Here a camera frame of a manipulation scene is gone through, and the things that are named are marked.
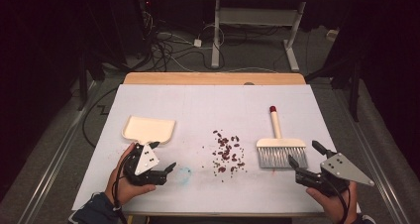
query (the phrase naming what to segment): wrist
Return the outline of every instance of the wrist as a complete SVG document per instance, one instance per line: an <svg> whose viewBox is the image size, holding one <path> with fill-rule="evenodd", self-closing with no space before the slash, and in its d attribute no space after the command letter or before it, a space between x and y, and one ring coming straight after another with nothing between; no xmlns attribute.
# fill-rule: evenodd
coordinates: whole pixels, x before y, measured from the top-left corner
<svg viewBox="0 0 420 224"><path fill-rule="evenodd" d="M338 220L334 220L333 219L333 223L334 224L357 224L359 222L358 221L359 215L358 213L349 213L346 220L344 222L341 222L342 219L338 219Z"/></svg>
<svg viewBox="0 0 420 224"><path fill-rule="evenodd" d="M353 213L351 216L349 216L346 219L345 223L346 224L362 224L363 223L362 214Z"/></svg>
<svg viewBox="0 0 420 224"><path fill-rule="evenodd" d="M114 196L112 195L112 191L110 190L105 190L104 191L105 196L108 198L108 200L112 203L112 205L114 206Z"/></svg>

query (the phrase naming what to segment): sleeve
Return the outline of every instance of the sleeve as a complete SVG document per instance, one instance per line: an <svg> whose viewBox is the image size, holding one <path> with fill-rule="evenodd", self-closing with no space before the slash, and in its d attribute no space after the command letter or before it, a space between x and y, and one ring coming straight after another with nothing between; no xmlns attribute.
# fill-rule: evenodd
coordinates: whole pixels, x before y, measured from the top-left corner
<svg viewBox="0 0 420 224"><path fill-rule="evenodd" d="M89 201L68 217L68 224L117 224L118 214L103 192L95 192Z"/></svg>

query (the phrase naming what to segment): floor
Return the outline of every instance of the floor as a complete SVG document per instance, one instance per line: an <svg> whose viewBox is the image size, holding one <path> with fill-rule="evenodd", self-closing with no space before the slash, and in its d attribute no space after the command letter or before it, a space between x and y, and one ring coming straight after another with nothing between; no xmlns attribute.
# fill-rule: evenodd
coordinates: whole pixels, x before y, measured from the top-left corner
<svg viewBox="0 0 420 224"><path fill-rule="evenodd" d="M291 72L281 44L288 32L286 28L226 28L221 47L223 67L211 69L211 51L206 49L211 47L208 35L201 38L203 49L192 49L196 36L162 31L159 37L164 47L156 48L155 63L151 61L139 70ZM303 75L322 67L333 45L325 38L327 32L325 28L298 32L293 50ZM170 55L166 61L159 60L162 52ZM136 55L128 56L129 65L140 60ZM104 81L90 83L89 100L81 111L77 110L79 90L74 85L73 98L55 116L1 202L0 223L66 223L112 105L113 89L125 75L109 64L104 64L104 71ZM359 123L349 115L347 89L333 90L329 78L317 78L310 84L337 150L376 183L375 188L360 185L363 213L372 216L376 223L415 223L420 218L419 180L394 144L363 82ZM135 217L134 223L143 220ZM329 223L323 217L293 218L292 222Z"/></svg>

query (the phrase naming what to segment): wooden table edge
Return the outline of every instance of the wooden table edge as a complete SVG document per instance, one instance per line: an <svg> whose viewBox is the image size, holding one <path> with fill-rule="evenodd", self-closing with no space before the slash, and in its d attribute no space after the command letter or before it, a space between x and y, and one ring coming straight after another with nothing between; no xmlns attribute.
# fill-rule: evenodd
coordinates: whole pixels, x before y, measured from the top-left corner
<svg viewBox="0 0 420 224"><path fill-rule="evenodd" d="M165 85L302 85L300 73L131 72L124 84Z"/></svg>

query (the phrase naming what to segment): dark background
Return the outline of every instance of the dark background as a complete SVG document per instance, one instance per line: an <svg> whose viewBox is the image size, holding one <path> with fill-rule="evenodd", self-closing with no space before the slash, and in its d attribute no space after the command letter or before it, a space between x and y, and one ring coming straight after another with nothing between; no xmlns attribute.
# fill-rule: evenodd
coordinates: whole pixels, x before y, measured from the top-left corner
<svg viewBox="0 0 420 224"><path fill-rule="evenodd" d="M208 1L151 2L158 18L192 33L213 17L212 8L205 10ZM95 0L88 5L84 0L0 0L2 197L50 120L71 97L81 50L95 49L116 62L124 62L124 55L137 48L143 50L144 44L117 36L119 30L142 36L141 21L130 17L136 14L133 5L133 0ZM259 5L269 7L269 3ZM359 2L349 14L344 13L348 12L344 4L313 5L306 6L303 30L319 25L336 29L348 17L326 66L349 56L358 44L365 45L356 54L362 79L396 144L420 176L420 0ZM86 60L92 76L101 79L101 59L88 55ZM328 75L348 78L352 74L348 67L351 62Z"/></svg>

